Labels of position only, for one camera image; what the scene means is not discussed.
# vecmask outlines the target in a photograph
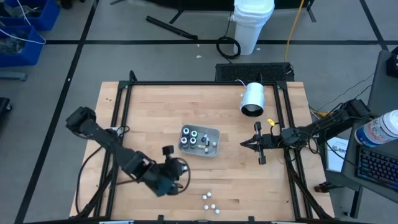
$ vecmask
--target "white paper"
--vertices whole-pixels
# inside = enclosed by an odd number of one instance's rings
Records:
[[[341,157],[345,158],[346,157],[346,151],[348,147],[348,140],[341,139],[341,138],[331,138],[328,141],[329,146],[333,148],[337,154],[339,154]],[[330,148],[328,148],[328,152],[326,154],[327,157],[327,162],[326,162],[326,170],[329,171],[334,171],[334,172],[341,172],[341,168],[343,168],[343,162],[344,160],[340,157],[338,157]]]

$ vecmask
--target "blue label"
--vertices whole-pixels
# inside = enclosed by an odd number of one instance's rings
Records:
[[[379,146],[380,144],[377,144],[375,142],[372,142],[366,135],[363,129],[364,126],[358,128],[355,131],[356,134],[356,138],[364,145],[367,147],[375,147],[375,146]]]

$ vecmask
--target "keyboard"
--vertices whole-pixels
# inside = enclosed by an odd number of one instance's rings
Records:
[[[398,159],[360,146],[357,150],[356,176],[390,188],[398,189]]]

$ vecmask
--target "blue bin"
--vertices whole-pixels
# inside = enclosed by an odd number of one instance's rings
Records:
[[[28,40],[36,42],[43,42],[43,39],[36,32],[32,26],[19,27],[0,27],[4,32],[12,35],[16,31],[23,31],[28,34]],[[0,39],[8,38],[5,34],[0,32]],[[42,44],[26,42],[24,49],[19,54],[0,54],[0,67],[35,65],[39,60],[40,52],[42,51]]]
[[[27,5],[30,8],[44,6],[40,17],[28,17],[29,22],[36,28],[36,30],[51,30],[60,14],[60,7],[54,0],[19,0],[22,5]],[[11,7],[17,7],[16,0],[5,0],[5,4]],[[0,21],[6,26],[26,26],[28,25],[23,17],[2,17]]]

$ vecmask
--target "wooden tabletop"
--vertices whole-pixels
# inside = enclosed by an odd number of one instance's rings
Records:
[[[97,122],[108,128],[114,108],[118,83],[102,84],[96,106]],[[288,83],[289,96],[296,126],[311,123],[307,97],[303,83]],[[165,220],[294,220],[291,194],[283,150],[264,151],[267,164],[258,164],[258,153],[241,147],[240,142],[251,139],[254,123],[261,121],[262,132],[269,133],[268,118],[278,121],[274,92],[265,88],[264,114],[249,118],[239,110],[243,86],[133,86],[127,125],[130,131],[124,137],[124,147],[142,151],[150,158],[163,162],[162,147],[174,145],[174,157],[186,159],[192,170],[189,188],[177,196],[156,197],[145,184],[124,184],[116,188],[112,219],[156,220],[164,215]],[[285,125],[287,115],[280,91]],[[193,124],[218,129],[221,133],[219,153],[210,159],[183,154],[177,144],[181,127]],[[98,148],[89,141],[85,159]],[[307,185],[317,202],[334,217],[329,194],[316,193],[313,186],[325,181],[321,158],[304,148],[301,152]],[[104,150],[95,155],[86,165],[81,176],[79,204],[82,209],[98,188]],[[129,177],[119,172],[118,182]],[[180,182],[185,184],[187,175]],[[305,217],[302,194],[297,188],[300,213]],[[213,196],[203,200],[202,195]],[[101,214],[104,214],[108,192],[104,194]],[[215,204],[214,210],[205,211],[205,205]],[[71,215],[75,214],[72,206]]]

